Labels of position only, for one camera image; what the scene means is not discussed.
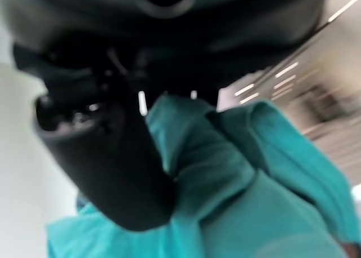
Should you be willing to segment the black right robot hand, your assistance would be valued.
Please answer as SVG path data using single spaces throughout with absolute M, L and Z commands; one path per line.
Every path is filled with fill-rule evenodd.
M 175 189 L 138 92 L 215 94 L 319 31 L 326 0 L 1 0 L 16 67 L 47 93 L 34 127 L 107 218 L 163 226 Z

